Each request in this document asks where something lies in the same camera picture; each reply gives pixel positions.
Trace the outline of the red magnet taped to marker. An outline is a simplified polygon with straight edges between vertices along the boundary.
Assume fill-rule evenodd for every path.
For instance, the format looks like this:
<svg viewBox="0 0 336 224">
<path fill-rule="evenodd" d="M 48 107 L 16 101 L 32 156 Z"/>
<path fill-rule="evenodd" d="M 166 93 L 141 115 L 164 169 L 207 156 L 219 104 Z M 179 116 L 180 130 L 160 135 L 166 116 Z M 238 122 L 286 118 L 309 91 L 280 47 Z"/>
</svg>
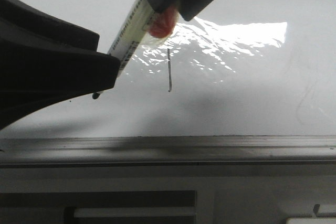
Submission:
<svg viewBox="0 0 336 224">
<path fill-rule="evenodd" d="M 173 34 L 179 17 L 178 11 L 177 6 L 173 4 L 162 13 L 155 13 L 141 45 L 145 48 L 155 48 L 163 45 Z"/>
</svg>

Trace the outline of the white black whiteboard marker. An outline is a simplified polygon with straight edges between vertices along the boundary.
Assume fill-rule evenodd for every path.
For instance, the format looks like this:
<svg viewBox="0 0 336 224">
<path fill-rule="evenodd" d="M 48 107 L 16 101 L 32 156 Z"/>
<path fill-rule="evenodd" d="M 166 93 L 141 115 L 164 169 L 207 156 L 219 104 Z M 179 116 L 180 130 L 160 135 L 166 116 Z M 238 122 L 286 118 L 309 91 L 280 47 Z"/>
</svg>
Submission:
<svg viewBox="0 0 336 224">
<path fill-rule="evenodd" d="M 120 60 L 118 75 L 125 69 L 157 13 L 148 0 L 135 0 L 117 37 L 108 50 L 110 56 Z"/>
</svg>

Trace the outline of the white glossy whiteboard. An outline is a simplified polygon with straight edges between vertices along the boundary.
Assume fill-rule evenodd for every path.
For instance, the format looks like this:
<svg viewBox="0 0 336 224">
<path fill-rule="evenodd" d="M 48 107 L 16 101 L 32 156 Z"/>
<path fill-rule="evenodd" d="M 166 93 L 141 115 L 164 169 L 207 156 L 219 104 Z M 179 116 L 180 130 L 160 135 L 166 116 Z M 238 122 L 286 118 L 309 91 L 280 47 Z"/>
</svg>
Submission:
<svg viewBox="0 0 336 224">
<path fill-rule="evenodd" d="M 1 138 L 333 134 L 335 0 L 215 0 L 138 48 L 98 99 L 44 108 Z"/>
</svg>

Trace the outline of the grey aluminium whiteboard tray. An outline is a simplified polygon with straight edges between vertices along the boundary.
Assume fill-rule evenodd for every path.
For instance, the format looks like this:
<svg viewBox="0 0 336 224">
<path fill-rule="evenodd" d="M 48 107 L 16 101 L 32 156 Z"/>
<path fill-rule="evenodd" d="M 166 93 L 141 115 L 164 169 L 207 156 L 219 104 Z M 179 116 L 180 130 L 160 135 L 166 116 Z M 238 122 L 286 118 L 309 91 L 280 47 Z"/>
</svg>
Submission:
<svg viewBox="0 0 336 224">
<path fill-rule="evenodd" d="M 9 138 L 1 167 L 335 161 L 334 136 Z"/>
</svg>

